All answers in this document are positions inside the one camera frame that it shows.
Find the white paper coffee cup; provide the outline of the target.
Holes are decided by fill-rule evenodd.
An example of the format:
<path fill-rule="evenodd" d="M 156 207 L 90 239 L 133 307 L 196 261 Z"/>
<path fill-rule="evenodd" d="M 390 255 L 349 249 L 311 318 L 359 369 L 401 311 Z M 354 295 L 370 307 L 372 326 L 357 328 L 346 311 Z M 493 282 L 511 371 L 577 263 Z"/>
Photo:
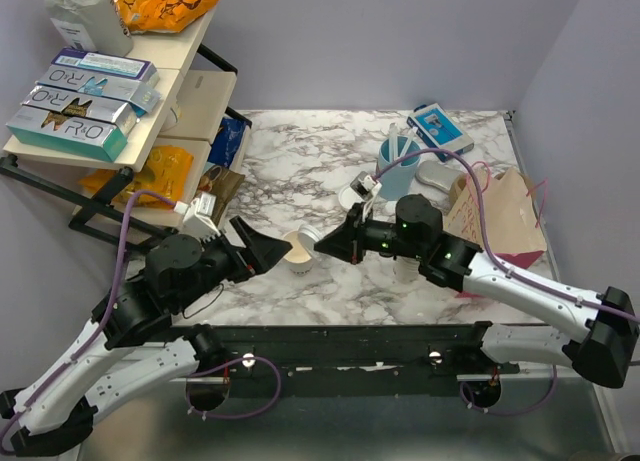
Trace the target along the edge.
<path fill-rule="evenodd" d="M 283 258 L 284 264 L 296 275 L 307 274 L 314 266 L 314 259 L 302 245 L 298 232 L 289 232 L 284 240 L 292 246 L 291 250 Z"/>

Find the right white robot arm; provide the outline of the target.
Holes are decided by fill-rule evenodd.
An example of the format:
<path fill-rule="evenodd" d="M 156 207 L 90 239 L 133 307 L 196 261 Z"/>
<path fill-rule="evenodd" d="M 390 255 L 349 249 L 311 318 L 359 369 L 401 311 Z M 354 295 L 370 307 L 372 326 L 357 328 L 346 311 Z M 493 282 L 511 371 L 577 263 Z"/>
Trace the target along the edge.
<path fill-rule="evenodd" d="M 441 212 L 422 195 L 402 197 L 394 222 L 376 221 L 365 204 L 356 203 L 314 249 L 350 264 L 369 251 L 412 259 L 436 286 L 493 299 L 544 322 L 522 330 L 493 325 L 483 338 L 464 343 L 460 360 L 471 372 L 524 361 L 570 367 L 607 388 L 625 382 L 639 339 L 639 319 L 626 292 L 572 287 L 501 260 L 447 233 Z"/>

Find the brown pink paper bag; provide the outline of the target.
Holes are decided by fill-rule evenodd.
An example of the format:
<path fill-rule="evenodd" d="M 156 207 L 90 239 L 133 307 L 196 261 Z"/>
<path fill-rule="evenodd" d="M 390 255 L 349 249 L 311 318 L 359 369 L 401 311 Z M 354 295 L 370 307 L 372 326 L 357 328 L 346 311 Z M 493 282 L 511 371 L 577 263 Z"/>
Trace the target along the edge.
<path fill-rule="evenodd" d="M 470 176 L 462 174 L 450 188 L 451 210 L 444 218 L 444 230 L 482 246 L 480 222 L 484 221 L 492 252 L 529 268 L 547 250 L 534 212 L 536 186 L 515 168 L 493 175 L 487 166 L 476 166 L 474 172 L 483 189 L 484 212 L 479 212 Z"/>

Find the white plastic cup lid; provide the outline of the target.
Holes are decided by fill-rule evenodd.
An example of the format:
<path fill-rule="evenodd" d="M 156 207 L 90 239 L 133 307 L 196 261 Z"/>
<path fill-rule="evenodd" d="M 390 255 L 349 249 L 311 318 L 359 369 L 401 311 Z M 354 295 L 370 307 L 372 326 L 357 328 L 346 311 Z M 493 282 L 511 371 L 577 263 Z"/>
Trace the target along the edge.
<path fill-rule="evenodd" d="M 302 247 L 310 256 L 315 256 L 315 243 L 322 239 L 322 234 L 309 224 L 302 224 L 297 230 L 297 237 Z"/>

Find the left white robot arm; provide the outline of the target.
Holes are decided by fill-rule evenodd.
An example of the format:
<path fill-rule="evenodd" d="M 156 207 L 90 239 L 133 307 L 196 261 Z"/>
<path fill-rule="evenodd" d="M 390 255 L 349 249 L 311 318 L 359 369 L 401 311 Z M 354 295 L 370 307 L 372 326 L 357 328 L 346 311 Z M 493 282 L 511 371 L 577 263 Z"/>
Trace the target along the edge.
<path fill-rule="evenodd" d="M 118 278 L 67 351 L 37 381 L 1 394 L 1 416 L 11 438 L 7 455 L 52 457 L 82 443 L 95 424 L 128 399 L 164 381 L 209 376 L 231 353 L 215 330 L 195 325 L 184 333 L 172 318 L 221 286 L 267 273 L 291 250 L 289 242 L 231 221 L 240 236 L 199 240 L 165 238 L 128 280 Z"/>

